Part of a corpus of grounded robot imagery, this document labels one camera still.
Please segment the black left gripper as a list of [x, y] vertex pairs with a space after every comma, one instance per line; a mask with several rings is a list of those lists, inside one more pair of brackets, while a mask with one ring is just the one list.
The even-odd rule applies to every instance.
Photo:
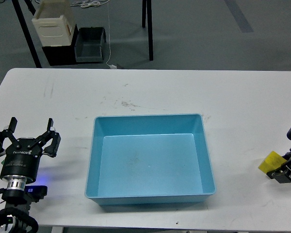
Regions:
[[[51, 158], [56, 157], [61, 141], [60, 134], [53, 127], [53, 119], [48, 119], [47, 130], [36, 138], [34, 145], [33, 138], [20, 138], [19, 141], [14, 137], [17, 119], [11, 118], [7, 129], [0, 132], [0, 157], [6, 154], [0, 179], [7, 180], [12, 176], [26, 177], [26, 183], [36, 181], [40, 158], [42, 154]], [[8, 138], [11, 145], [5, 150], [4, 140]]]

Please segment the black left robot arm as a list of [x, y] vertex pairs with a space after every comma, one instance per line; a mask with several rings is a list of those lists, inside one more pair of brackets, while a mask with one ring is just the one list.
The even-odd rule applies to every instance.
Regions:
[[54, 158], [61, 141], [60, 134], [48, 120], [46, 131], [37, 138], [14, 137], [17, 119], [0, 131], [0, 157], [4, 161], [0, 179], [7, 181], [7, 187], [0, 189], [0, 233], [36, 233], [39, 226], [29, 215], [33, 202], [46, 195], [45, 185], [33, 185], [36, 181], [42, 155]]

